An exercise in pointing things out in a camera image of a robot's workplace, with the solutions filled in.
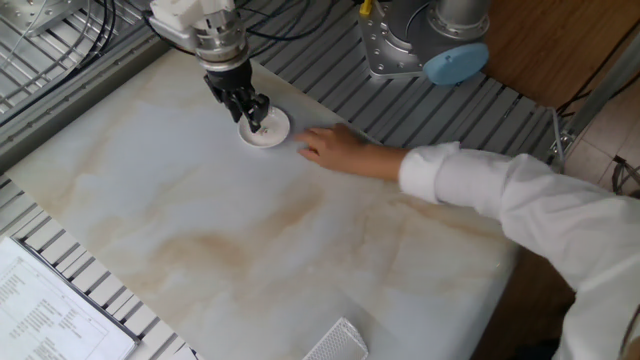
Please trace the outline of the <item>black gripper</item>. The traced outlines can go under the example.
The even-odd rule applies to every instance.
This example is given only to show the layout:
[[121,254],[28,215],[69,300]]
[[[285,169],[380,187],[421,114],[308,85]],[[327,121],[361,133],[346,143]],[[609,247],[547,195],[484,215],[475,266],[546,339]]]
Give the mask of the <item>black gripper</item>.
[[238,123],[245,115],[249,129],[257,133],[270,109],[270,99],[264,94],[252,94],[252,67],[249,60],[236,68],[227,71],[208,71],[204,81],[213,93],[214,98],[224,103],[232,119]]

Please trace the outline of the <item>person right hand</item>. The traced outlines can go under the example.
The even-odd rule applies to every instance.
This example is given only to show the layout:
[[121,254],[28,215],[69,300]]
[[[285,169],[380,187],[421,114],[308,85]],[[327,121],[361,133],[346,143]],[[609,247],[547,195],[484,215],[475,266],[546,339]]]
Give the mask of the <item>person right hand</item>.
[[309,128],[295,136],[304,144],[298,153],[332,171],[366,176],[367,144],[342,124],[331,128]]

